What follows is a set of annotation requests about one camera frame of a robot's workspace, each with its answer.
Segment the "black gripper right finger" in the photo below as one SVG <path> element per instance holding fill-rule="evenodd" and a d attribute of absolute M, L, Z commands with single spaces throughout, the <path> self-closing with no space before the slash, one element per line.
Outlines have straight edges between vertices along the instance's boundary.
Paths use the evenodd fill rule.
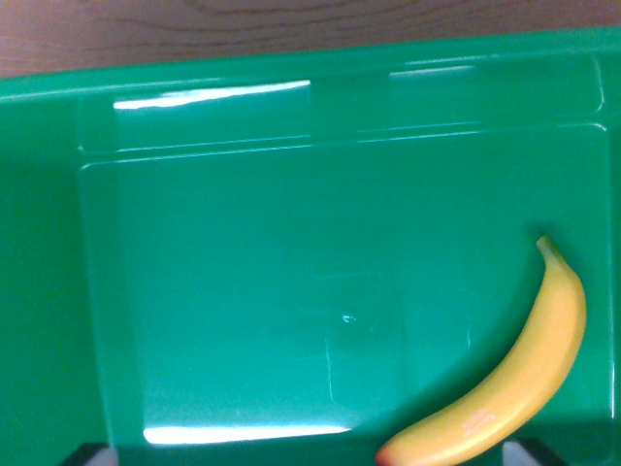
<path fill-rule="evenodd" d="M 537 438 L 519 438 L 503 443 L 504 466 L 568 466 L 558 453 Z"/>

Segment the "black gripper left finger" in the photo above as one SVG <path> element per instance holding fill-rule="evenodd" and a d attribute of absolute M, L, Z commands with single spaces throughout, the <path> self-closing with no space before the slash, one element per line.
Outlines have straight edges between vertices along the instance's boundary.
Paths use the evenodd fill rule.
<path fill-rule="evenodd" d="M 118 453 L 105 443 L 85 443 L 70 453 L 60 466 L 118 466 Z"/>

